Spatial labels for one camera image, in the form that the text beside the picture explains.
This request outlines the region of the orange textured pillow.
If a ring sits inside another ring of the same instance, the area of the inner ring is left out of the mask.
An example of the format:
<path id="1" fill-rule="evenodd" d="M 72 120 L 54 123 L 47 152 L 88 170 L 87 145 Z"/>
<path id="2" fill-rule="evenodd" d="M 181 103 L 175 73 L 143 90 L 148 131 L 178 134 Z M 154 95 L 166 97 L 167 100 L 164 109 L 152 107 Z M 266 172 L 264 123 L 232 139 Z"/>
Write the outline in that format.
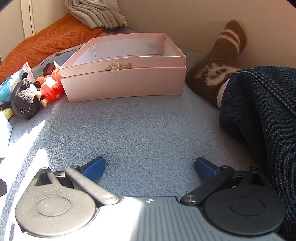
<path id="1" fill-rule="evenodd" d="M 1 64 L 1 83 L 21 69 L 31 68 L 47 57 L 99 37 L 106 28 L 90 29 L 71 14 L 67 14 L 35 35 L 23 40 L 10 51 Z"/>

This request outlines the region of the dark denim right leg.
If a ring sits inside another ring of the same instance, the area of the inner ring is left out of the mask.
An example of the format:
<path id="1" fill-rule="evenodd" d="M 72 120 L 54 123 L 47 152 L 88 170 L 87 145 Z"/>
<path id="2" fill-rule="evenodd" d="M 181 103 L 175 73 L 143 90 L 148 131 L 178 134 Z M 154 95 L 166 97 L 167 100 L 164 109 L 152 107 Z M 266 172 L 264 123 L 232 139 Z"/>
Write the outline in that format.
<path id="1" fill-rule="evenodd" d="M 219 123 L 254 153 L 285 205 L 278 233 L 295 240 L 295 69 L 259 66 L 235 72 L 222 97 Z"/>

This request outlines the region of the orange red doll figure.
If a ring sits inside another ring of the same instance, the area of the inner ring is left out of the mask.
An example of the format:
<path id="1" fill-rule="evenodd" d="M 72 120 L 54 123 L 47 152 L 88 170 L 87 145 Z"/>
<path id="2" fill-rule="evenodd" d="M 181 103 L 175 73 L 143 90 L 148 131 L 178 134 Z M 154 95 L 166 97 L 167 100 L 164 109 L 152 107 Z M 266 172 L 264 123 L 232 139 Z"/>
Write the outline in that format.
<path id="1" fill-rule="evenodd" d="M 55 61 L 50 62 L 43 69 L 43 77 L 36 79 L 41 84 L 37 97 L 43 107 L 46 107 L 49 102 L 59 100 L 62 96 L 64 89 L 59 68 L 60 66 Z"/>

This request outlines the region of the blue white mask packet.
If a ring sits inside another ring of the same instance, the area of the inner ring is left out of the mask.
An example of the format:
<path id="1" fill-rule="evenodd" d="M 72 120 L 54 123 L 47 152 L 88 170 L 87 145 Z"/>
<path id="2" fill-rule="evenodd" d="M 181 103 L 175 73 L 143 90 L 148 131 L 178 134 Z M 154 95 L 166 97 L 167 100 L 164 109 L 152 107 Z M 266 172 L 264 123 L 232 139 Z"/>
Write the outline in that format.
<path id="1" fill-rule="evenodd" d="M 34 82 L 32 70 L 29 63 L 25 63 L 20 70 L 9 76 L 2 84 L 0 90 L 0 101 L 2 103 L 10 102 L 11 93 L 15 88 L 15 85 L 20 82 L 24 77 L 27 77 L 30 82 Z"/>

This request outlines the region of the black plush mouse toy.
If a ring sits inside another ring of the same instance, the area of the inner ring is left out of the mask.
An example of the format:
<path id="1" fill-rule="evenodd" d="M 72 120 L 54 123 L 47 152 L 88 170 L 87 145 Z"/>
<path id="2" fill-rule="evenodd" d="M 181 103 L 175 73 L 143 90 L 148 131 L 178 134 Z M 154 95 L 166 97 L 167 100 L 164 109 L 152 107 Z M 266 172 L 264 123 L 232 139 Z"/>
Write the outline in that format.
<path id="1" fill-rule="evenodd" d="M 14 113 L 23 119 L 30 119 L 38 113 L 41 107 L 38 91 L 41 87 L 39 81 L 32 83 L 28 73 L 24 72 L 11 93 L 11 107 Z"/>

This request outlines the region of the grey blue fleece blanket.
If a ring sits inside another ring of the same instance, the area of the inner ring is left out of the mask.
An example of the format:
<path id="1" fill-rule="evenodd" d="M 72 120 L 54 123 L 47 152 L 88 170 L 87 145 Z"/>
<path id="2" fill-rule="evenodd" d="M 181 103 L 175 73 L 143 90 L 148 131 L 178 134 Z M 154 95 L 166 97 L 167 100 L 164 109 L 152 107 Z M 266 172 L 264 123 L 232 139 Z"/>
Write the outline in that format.
<path id="1" fill-rule="evenodd" d="M 99 185 L 117 197 L 182 197 L 201 184 L 194 162 L 248 170 L 254 156 L 219 125 L 219 111 L 187 86 L 182 95 L 52 102 L 30 120 L 17 116 L 1 162 L 1 240 L 19 240 L 15 206 L 37 171 L 106 160 Z"/>

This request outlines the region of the pink cardboard box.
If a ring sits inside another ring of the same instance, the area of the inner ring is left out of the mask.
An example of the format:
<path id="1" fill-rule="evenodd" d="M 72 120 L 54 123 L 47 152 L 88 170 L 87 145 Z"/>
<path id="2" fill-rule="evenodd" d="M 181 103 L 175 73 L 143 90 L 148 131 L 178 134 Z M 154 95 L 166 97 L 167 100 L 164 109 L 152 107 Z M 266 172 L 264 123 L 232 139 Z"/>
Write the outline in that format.
<path id="1" fill-rule="evenodd" d="M 181 95 L 186 57 L 164 33 L 93 38 L 59 69 L 70 102 Z"/>

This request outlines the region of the brown striped sock foot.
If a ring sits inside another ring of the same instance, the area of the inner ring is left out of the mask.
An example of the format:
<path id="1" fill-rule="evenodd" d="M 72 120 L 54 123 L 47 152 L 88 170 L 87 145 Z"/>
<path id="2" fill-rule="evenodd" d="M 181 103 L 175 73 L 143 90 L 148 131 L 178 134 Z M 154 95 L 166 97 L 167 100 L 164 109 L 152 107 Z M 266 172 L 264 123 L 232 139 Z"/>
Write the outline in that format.
<path id="1" fill-rule="evenodd" d="M 246 41 L 241 25 L 235 20 L 228 22 L 208 55 L 187 72 L 187 86 L 217 107 L 219 90 L 239 70 L 238 55 L 244 50 Z"/>

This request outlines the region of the grey folded curtain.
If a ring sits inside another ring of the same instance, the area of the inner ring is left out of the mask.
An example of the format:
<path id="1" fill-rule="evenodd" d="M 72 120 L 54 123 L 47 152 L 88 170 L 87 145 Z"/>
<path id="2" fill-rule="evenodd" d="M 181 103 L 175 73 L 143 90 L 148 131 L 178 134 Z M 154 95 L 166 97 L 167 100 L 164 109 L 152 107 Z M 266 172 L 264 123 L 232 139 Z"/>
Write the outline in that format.
<path id="1" fill-rule="evenodd" d="M 120 13 L 117 0 L 67 0 L 65 6 L 74 18 L 90 29 L 116 29 L 128 26 L 126 17 Z"/>

